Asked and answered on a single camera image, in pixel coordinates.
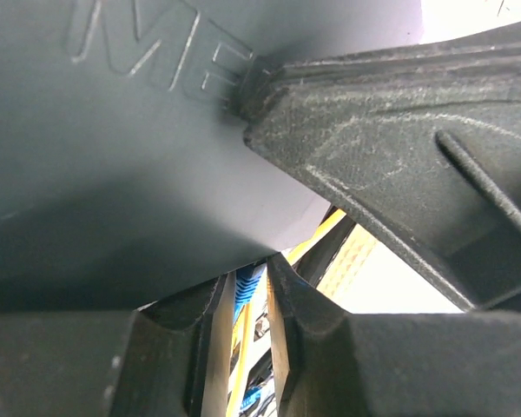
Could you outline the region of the black network switch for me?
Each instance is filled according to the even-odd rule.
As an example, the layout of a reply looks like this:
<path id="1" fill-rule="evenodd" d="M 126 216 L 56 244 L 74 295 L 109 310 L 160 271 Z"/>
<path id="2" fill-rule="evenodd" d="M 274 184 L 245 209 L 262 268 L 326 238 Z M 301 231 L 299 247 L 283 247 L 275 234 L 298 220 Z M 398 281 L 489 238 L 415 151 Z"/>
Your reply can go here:
<path id="1" fill-rule="evenodd" d="M 132 309 L 305 240 L 248 73 L 417 43 L 418 1 L 0 1 L 0 313 Z"/>

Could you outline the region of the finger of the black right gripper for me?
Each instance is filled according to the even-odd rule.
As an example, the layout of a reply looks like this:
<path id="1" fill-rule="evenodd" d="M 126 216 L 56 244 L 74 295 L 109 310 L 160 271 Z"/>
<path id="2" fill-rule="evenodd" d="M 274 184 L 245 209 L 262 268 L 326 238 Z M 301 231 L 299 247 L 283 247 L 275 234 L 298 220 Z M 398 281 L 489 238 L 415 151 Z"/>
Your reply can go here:
<path id="1" fill-rule="evenodd" d="M 521 22 L 274 65 L 245 144 L 343 209 L 463 309 L 521 312 Z"/>

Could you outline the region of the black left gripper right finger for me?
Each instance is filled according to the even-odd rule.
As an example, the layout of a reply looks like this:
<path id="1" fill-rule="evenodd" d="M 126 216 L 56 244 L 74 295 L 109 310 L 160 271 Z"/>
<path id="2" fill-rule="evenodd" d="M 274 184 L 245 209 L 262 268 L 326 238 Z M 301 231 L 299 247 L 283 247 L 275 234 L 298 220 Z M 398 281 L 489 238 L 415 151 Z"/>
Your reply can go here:
<path id="1" fill-rule="evenodd" d="M 521 314 L 352 314 L 267 263 L 280 416 L 521 416 Z"/>

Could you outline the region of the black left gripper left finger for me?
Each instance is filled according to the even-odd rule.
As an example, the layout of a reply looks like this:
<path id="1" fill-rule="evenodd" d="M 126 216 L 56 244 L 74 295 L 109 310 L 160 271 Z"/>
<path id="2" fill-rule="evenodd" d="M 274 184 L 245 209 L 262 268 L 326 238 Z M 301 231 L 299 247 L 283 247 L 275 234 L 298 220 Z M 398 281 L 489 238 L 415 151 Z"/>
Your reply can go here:
<path id="1" fill-rule="evenodd" d="M 147 308 L 0 314 L 0 416 L 222 416 L 234 274 Z"/>

